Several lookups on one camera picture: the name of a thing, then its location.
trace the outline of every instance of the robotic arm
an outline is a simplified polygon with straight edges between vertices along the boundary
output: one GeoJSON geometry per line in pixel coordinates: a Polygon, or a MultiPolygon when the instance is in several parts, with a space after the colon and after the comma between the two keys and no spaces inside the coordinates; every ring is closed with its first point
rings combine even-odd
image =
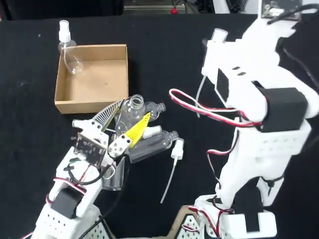
{"type": "Polygon", "coordinates": [[[146,114],[109,144],[109,136],[103,130],[121,103],[105,108],[91,120],[73,121],[73,126],[83,131],[56,169],[55,184],[46,197],[32,239],[111,238],[103,221],[89,235],[81,235],[101,216],[93,203],[102,190],[103,175],[110,168],[115,172],[116,163],[126,149],[139,141],[150,119],[150,113],[146,114]]]}
{"type": "Polygon", "coordinates": [[[259,1],[259,16],[242,39],[225,42],[228,33],[215,29],[202,68],[224,106],[240,112],[237,120],[256,123],[236,127],[238,136],[216,194],[201,196],[190,207],[206,224],[208,235],[224,239],[277,234],[275,215],[263,207],[273,203],[291,157],[300,153],[311,132],[306,119],[319,112],[317,92],[278,66],[276,53],[279,38],[295,32],[291,20],[300,18],[297,12],[318,5],[276,8],[270,16],[265,2],[259,1]]]}

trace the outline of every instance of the white robotic arm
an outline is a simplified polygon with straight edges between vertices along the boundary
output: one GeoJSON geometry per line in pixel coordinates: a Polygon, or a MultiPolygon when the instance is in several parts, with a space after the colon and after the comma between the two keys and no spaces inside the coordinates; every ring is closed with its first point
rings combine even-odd
{"type": "Polygon", "coordinates": [[[275,216],[263,207],[273,203],[291,157],[300,153],[311,132],[306,119],[319,112],[317,92],[278,66],[278,40],[292,35],[296,22],[269,24],[262,9],[259,13],[235,42],[226,42],[227,32],[216,29],[207,42],[202,68],[226,108],[241,112],[243,121],[260,123],[235,129],[239,136],[216,194],[201,196],[194,204],[204,221],[211,218],[214,235],[222,238],[276,235],[275,216]]]}

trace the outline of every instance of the bottle neck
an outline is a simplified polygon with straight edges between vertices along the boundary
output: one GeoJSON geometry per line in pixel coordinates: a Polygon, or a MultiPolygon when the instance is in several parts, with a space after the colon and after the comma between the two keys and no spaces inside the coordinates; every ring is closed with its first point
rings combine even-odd
{"type": "Polygon", "coordinates": [[[158,112],[164,112],[164,111],[166,111],[166,107],[165,107],[165,104],[164,104],[164,103],[159,103],[159,104],[156,105],[156,107],[157,107],[157,111],[158,111],[158,112]]]}
{"type": "Polygon", "coordinates": [[[139,110],[140,108],[142,108],[143,104],[144,104],[144,99],[140,95],[133,95],[130,98],[130,106],[135,110],[139,110]]]}
{"type": "Polygon", "coordinates": [[[176,131],[172,131],[170,133],[168,133],[168,137],[170,139],[170,141],[174,141],[176,139],[178,139],[178,133],[176,131]]]}

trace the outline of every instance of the circuit board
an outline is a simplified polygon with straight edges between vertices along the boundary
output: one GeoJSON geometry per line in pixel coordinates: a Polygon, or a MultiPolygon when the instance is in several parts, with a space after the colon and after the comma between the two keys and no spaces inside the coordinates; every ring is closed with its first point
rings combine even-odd
{"type": "MultiPolygon", "coordinates": [[[[303,4],[303,0],[262,0],[261,17],[273,18],[285,11],[295,9],[303,4]]],[[[301,13],[297,12],[285,20],[301,20],[301,13]]]]}

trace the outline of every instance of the perforated bracket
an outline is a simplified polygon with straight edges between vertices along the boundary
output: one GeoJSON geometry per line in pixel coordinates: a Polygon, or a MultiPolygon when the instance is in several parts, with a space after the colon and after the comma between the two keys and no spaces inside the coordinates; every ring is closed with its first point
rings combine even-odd
{"type": "Polygon", "coordinates": [[[120,137],[115,139],[110,145],[109,145],[109,155],[112,158],[116,158],[120,155],[122,155],[125,150],[130,146],[132,143],[132,140],[127,137],[125,134],[122,134],[120,137]]]}

